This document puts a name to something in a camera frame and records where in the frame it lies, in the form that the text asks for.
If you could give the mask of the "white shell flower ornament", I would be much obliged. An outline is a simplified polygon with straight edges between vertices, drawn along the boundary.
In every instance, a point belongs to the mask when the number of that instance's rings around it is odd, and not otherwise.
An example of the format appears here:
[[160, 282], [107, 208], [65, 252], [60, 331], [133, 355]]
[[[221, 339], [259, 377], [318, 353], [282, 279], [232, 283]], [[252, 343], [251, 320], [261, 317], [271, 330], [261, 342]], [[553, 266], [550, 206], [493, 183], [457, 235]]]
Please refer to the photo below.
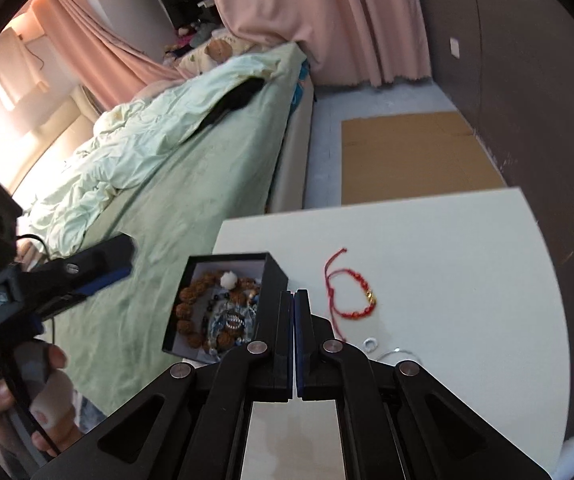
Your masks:
[[226, 290], [233, 290], [239, 284], [238, 275], [233, 271], [226, 271], [221, 275], [220, 286]]

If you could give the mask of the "black jewelry box white interior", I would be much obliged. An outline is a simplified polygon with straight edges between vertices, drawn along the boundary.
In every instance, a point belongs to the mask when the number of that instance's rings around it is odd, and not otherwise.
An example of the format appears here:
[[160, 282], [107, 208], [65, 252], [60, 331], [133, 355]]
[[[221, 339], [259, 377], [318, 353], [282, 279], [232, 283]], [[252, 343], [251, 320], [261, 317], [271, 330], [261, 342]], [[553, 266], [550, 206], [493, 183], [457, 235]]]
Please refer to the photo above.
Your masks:
[[254, 340], [270, 344], [287, 285], [287, 275], [268, 252], [189, 257], [162, 351], [212, 364]]

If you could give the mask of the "thin silver bangle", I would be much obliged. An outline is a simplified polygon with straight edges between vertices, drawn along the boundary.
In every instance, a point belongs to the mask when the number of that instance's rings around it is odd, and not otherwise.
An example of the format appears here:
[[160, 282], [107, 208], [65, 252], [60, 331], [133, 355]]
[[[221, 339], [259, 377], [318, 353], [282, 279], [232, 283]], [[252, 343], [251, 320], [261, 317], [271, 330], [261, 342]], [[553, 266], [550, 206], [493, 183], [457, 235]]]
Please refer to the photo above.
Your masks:
[[415, 352], [400, 347], [386, 351], [377, 358], [377, 361], [388, 365], [397, 365], [403, 361], [412, 361], [419, 365], [423, 364], [423, 361]]

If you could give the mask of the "white square table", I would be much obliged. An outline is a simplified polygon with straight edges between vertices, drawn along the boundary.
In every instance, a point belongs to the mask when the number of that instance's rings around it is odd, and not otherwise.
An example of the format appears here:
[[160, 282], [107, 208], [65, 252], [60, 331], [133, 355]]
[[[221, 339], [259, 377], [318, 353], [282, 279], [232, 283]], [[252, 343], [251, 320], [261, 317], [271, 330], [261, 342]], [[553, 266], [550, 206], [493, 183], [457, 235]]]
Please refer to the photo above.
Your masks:
[[547, 471], [565, 439], [567, 324], [541, 231], [518, 188], [267, 214], [222, 224], [214, 252], [272, 255], [312, 309], [328, 311], [324, 264], [361, 273], [377, 299], [345, 322], [353, 344], [412, 352]]

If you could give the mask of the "pale green duvet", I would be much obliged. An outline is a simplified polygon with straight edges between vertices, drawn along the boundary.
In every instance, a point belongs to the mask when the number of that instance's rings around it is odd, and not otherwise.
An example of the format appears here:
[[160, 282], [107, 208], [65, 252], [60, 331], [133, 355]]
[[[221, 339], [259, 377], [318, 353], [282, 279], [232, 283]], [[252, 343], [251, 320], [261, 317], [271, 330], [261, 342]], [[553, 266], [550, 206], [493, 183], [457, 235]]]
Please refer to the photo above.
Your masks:
[[104, 208], [144, 183], [229, 92], [254, 79], [264, 84], [280, 70], [275, 52], [245, 54], [154, 98], [108, 110], [93, 138], [66, 159], [47, 192], [21, 217], [21, 232], [40, 237], [56, 256], [72, 255]]

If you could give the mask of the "pink curtain left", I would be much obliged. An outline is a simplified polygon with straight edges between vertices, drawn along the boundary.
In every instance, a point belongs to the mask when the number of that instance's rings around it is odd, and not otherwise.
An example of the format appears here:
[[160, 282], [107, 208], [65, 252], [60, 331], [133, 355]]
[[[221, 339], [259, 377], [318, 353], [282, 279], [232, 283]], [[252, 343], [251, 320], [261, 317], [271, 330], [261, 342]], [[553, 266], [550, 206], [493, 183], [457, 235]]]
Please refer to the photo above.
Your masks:
[[123, 40], [87, 0], [32, 0], [31, 9], [63, 61], [104, 108], [126, 103], [158, 81], [187, 79]]

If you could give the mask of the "pink curtain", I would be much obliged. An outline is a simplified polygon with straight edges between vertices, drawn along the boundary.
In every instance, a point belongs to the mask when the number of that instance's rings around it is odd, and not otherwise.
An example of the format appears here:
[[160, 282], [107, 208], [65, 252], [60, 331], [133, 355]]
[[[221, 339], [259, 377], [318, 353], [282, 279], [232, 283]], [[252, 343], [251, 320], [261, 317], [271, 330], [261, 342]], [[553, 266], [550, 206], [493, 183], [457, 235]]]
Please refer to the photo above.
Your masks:
[[258, 44], [294, 42], [323, 86], [374, 87], [430, 77], [419, 0], [215, 0], [228, 30]]
[[87, 0], [32, 0], [31, 9], [63, 61], [104, 108], [126, 103], [158, 81], [187, 79], [123, 40]]

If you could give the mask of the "pink hanging towel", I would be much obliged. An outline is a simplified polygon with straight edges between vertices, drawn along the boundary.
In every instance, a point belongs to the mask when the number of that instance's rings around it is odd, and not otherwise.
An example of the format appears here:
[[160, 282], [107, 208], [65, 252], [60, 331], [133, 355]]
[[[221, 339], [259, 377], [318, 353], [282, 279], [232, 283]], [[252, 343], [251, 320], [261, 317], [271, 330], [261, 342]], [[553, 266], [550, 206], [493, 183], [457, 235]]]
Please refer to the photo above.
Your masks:
[[33, 94], [46, 93], [49, 84], [35, 58], [12, 28], [0, 33], [0, 100], [11, 112]]

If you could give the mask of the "flat brown cardboard sheet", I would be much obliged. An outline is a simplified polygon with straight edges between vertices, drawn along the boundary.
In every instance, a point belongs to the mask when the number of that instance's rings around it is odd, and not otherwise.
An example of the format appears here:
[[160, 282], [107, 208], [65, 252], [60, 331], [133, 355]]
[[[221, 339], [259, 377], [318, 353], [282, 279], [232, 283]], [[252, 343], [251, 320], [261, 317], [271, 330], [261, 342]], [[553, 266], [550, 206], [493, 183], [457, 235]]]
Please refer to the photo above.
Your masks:
[[458, 112], [349, 119], [341, 140], [344, 205], [505, 185]]

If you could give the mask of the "black garment on bed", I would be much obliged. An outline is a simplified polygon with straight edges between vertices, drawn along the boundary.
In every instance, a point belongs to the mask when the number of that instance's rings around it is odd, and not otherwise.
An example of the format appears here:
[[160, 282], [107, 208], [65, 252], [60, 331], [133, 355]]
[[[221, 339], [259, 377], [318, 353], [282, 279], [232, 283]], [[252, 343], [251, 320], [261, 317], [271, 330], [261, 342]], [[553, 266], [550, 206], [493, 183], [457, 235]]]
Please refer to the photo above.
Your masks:
[[260, 77], [252, 77], [244, 80], [231, 91], [227, 92], [217, 104], [211, 108], [208, 115], [200, 122], [198, 130], [207, 128], [218, 122], [226, 114], [240, 110], [247, 106], [253, 97], [265, 86], [265, 80]]

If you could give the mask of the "white shoe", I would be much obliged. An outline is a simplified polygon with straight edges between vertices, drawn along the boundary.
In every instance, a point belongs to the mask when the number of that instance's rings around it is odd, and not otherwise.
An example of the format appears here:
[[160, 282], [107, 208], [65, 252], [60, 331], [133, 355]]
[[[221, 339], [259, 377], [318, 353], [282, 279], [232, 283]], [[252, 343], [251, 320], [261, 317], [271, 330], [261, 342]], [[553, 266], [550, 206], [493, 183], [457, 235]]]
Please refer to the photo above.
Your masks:
[[572, 480], [572, 478], [574, 478], [574, 436], [563, 443], [552, 472], [553, 480]]

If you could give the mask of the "plush toys pile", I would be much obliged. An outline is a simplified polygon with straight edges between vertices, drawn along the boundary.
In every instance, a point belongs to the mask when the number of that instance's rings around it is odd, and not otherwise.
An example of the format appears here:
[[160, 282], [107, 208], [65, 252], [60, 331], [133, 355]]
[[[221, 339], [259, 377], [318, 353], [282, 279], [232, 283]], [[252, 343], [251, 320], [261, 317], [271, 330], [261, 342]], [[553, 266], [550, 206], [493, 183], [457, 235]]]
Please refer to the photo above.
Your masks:
[[220, 27], [221, 25], [217, 23], [198, 22], [188, 27], [177, 29], [174, 44], [168, 44], [165, 47], [162, 64], [171, 66], [175, 60], [208, 41], [212, 36], [212, 32]]

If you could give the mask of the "bear print pillow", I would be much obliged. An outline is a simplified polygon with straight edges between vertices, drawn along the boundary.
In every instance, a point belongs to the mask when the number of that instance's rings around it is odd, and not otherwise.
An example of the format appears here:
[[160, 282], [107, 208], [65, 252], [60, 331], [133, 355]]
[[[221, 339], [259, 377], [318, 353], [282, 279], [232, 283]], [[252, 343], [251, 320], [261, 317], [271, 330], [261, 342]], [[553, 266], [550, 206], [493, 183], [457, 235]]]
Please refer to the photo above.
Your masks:
[[201, 46], [186, 53], [173, 63], [183, 77], [196, 77], [215, 67], [247, 53], [263, 52], [265, 47], [256, 42], [244, 40], [232, 35], [213, 37]]

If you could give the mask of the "pink curtain right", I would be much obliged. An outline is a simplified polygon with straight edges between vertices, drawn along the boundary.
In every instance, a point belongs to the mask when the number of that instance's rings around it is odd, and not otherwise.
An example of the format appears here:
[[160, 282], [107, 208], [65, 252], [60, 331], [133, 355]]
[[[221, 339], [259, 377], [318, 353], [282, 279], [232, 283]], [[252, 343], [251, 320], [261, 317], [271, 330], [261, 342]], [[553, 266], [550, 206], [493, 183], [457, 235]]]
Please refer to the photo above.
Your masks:
[[419, 0], [215, 0], [228, 30], [258, 44], [294, 42], [323, 86], [374, 87], [430, 77]]

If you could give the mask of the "white wall socket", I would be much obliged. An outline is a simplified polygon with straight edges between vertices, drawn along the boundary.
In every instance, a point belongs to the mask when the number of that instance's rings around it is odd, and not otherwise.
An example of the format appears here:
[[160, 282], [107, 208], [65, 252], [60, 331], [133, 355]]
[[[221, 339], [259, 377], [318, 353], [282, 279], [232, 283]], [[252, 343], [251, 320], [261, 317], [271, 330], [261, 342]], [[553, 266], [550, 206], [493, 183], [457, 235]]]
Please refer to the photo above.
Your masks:
[[450, 53], [453, 56], [453, 58], [461, 57], [460, 42], [453, 37], [450, 38]]

